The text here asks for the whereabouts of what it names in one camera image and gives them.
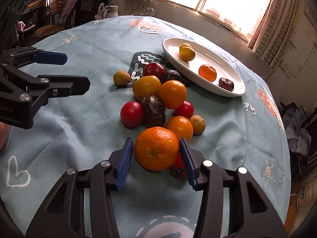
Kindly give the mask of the person's left hand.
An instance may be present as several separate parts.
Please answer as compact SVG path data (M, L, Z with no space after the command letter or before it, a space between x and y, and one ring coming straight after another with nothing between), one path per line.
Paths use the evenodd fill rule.
M0 149L3 148L3 146L6 143L8 135L8 126L5 123L0 123Z

